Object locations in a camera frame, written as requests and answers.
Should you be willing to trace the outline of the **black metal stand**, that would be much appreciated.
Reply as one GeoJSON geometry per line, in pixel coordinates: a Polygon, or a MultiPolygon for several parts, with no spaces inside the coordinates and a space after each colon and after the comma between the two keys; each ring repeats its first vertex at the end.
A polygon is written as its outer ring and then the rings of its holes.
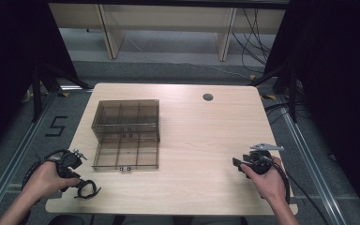
{"type": "Polygon", "coordinates": [[[48,93],[57,93],[61,87],[57,81],[58,78],[74,83],[84,90],[91,90],[93,85],[81,81],[75,72],[67,73],[59,67],[55,67],[48,63],[38,63],[35,65],[32,72],[32,89],[34,94],[34,117],[33,122],[36,122],[42,115],[42,99],[40,85],[43,84],[48,93]]]}
{"type": "Polygon", "coordinates": [[[249,86],[255,86],[265,83],[266,81],[276,77],[277,80],[274,83],[273,91],[275,94],[282,95],[285,91],[288,91],[289,114],[294,123],[296,120],[296,81],[297,76],[293,66],[289,64],[281,65],[277,68],[265,73],[261,78],[252,81],[249,86]]]}

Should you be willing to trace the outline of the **person's right hand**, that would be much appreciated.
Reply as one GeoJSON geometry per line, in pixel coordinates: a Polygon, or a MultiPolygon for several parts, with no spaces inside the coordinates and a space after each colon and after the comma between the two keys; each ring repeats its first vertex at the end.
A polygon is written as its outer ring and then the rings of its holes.
{"type": "Polygon", "coordinates": [[[288,205],[286,202],[286,188],[277,169],[271,167],[265,174],[257,174],[245,164],[241,165],[241,169],[251,179],[259,194],[271,206],[288,205]]]}

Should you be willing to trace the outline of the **beige wooden shelf unit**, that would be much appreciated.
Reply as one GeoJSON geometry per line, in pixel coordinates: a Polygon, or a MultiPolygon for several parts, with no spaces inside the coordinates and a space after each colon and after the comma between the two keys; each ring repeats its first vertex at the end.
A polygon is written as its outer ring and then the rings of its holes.
{"type": "Polygon", "coordinates": [[[236,7],[161,7],[49,4],[60,28],[100,29],[108,56],[117,57],[128,30],[207,32],[216,37],[218,59],[227,58],[232,33],[274,35],[285,11],[236,7]]]}

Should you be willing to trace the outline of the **person's left hand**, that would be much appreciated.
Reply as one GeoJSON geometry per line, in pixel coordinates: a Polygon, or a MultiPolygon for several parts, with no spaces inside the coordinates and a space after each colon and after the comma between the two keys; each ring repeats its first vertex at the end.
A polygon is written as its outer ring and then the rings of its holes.
{"type": "Polygon", "coordinates": [[[53,195],[63,188],[75,187],[79,183],[79,178],[60,177],[57,173],[56,165],[51,161],[47,161],[35,170],[22,191],[35,200],[40,200],[53,195]]]}

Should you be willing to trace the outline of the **aluminium floor rail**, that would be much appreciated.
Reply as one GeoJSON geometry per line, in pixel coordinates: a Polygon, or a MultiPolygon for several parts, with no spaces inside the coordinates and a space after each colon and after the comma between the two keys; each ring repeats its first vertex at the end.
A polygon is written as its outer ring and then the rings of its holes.
{"type": "Polygon", "coordinates": [[[292,137],[297,145],[297,148],[304,160],[308,173],[313,181],[315,188],[322,200],[323,206],[333,225],[347,225],[346,219],[340,210],[338,201],[336,200],[333,191],[328,186],[328,183],[323,177],[323,173],[319,168],[318,163],[312,156],[308,144],[296,122],[291,117],[290,110],[284,115],[286,124],[292,134],[292,137]]]}
{"type": "Polygon", "coordinates": [[[0,203],[3,200],[8,187],[13,180],[13,177],[19,170],[23,160],[28,153],[28,150],[31,148],[34,139],[36,138],[39,128],[44,121],[45,115],[51,105],[53,104],[54,100],[56,99],[56,93],[50,93],[46,96],[43,104],[42,104],[42,111],[40,115],[31,122],[29,127],[27,128],[25,134],[21,138],[21,142],[11,155],[9,161],[4,165],[4,170],[0,176],[0,203]]]}

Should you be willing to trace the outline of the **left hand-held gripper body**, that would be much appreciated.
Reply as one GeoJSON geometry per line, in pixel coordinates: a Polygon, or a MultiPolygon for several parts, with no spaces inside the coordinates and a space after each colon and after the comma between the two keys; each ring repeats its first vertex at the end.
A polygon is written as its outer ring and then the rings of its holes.
{"type": "Polygon", "coordinates": [[[69,150],[61,150],[58,153],[58,159],[56,161],[57,173],[61,178],[77,178],[80,182],[75,188],[80,189],[85,185],[85,181],[81,179],[81,176],[74,172],[79,166],[81,166],[82,160],[77,153],[70,152],[69,150]]]}

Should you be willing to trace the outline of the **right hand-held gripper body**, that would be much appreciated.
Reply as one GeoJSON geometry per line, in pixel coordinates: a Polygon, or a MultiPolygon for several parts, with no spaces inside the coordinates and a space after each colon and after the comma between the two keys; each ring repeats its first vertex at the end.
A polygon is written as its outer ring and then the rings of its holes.
{"type": "Polygon", "coordinates": [[[243,164],[249,166],[249,168],[256,174],[262,175],[267,173],[272,167],[274,167],[278,173],[284,177],[285,173],[272,159],[271,151],[283,150],[282,146],[276,146],[268,143],[258,143],[250,146],[248,154],[243,155],[243,164]]]}

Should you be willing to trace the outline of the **black curtain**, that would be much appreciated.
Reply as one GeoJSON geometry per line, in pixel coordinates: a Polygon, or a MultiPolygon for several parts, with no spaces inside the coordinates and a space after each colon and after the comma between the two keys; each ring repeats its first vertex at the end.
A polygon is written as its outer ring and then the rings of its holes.
{"type": "Polygon", "coordinates": [[[78,81],[47,0],[0,0],[0,139],[34,75],[78,81]]]}
{"type": "Polygon", "coordinates": [[[290,0],[267,69],[293,49],[310,112],[360,198],[360,0],[290,0]]]}

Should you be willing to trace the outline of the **transparent brown compartment box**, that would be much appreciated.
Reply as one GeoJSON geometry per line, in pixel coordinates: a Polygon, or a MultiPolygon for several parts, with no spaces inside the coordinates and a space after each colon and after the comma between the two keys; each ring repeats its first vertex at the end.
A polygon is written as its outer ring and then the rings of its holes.
{"type": "Polygon", "coordinates": [[[101,100],[91,129],[97,138],[98,172],[159,167],[159,100],[101,100]]]}

